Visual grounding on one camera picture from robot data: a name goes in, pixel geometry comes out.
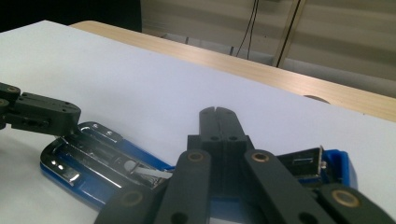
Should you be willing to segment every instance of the table surface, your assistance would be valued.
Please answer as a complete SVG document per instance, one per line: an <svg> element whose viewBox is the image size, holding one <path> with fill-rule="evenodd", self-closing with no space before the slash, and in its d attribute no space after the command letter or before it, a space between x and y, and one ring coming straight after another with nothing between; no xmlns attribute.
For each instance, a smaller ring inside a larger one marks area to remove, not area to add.
<svg viewBox="0 0 396 224"><path fill-rule="evenodd" d="M246 77L263 84L300 95L312 95L362 114L396 121L396 99L347 86L292 73L268 65L180 44L156 36L144 35L97 21L71 25L83 31L101 35L125 44L171 55L181 60L212 67Z"/></svg>

